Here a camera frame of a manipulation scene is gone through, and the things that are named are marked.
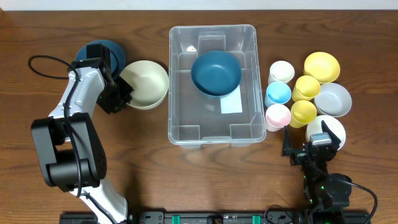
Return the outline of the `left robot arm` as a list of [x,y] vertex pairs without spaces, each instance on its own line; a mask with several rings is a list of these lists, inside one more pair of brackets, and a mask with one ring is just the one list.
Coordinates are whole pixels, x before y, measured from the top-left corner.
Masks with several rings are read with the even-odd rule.
[[31,131],[45,183],[81,199],[95,223],[132,223],[127,200],[106,176],[107,162],[91,120],[95,106],[117,113],[132,91],[118,78],[125,61],[99,56],[68,64],[67,87],[55,109]]

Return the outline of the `dark blue bowl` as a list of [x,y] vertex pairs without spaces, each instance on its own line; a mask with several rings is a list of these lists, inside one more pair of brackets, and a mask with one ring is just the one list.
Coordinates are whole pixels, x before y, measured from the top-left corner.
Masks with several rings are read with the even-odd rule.
[[102,44],[110,51],[112,79],[115,80],[126,66],[126,54],[124,49],[111,40],[94,40],[84,45],[75,56],[75,60],[86,59],[86,47],[91,44]]
[[240,85],[242,68],[233,55],[219,50],[209,51],[193,63],[191,79],[204,95],[221,98]]

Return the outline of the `cream large bowl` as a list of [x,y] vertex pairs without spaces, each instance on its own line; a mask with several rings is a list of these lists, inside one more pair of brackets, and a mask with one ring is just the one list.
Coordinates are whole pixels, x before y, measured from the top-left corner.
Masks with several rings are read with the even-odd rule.
[[150,60],[130,63],[120,77],[134,90],[127,105],[135,109],[155,108],[163,102],[169,91],[168,73],[161,65]]

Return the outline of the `yellow cup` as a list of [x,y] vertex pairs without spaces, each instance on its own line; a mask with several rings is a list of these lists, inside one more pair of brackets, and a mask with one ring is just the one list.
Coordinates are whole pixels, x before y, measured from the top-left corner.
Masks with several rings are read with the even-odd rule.
[[310,101],[320,93],[320,90],[321,86],[316,78],[304,75],[297,79],[292,92],[292,99],[294,102]]
[[289,125],[293,128],[301,128],[317,117],[317,109],[310,101],[300,100],[291,107],[291,120]]

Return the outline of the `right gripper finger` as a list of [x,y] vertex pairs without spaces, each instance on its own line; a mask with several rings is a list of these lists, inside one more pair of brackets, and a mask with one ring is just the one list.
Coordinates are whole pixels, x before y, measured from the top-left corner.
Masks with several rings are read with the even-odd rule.
[[339,146],[341,143],[340,138],[327,126],[326,122],[321,121],[322,131],[327,133],[331,139],[331,144],[334,146]]
[[291,155],[292,146],[290,143],[289,132],[287,126],[284,126],[284,140],[282,144],[282,155],[289,156]]

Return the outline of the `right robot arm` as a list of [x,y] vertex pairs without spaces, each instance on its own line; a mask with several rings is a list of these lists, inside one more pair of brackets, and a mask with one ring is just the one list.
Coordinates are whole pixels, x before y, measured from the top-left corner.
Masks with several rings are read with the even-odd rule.
[[306,197],[321,210],[343,208],[349,205],[352,188],[343,182],[349,177],[343,174],[330,174],[327,162],[338,152],[341,140],[321,122],[322,131],[311,135],[309,142],[300,149],[293,149],[288,129],[284,128],[284,141],[281,156],[290,158],[290,165],[301,166],[305,176]]

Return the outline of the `pink cup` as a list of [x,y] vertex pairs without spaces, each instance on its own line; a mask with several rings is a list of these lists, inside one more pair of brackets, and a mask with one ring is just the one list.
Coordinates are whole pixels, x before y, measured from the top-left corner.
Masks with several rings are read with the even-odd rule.
[[266,110],[266,129],[271,132],[276,132],[285,126],[288,126],[291,121],[291,112],[285,105],[274,104]]

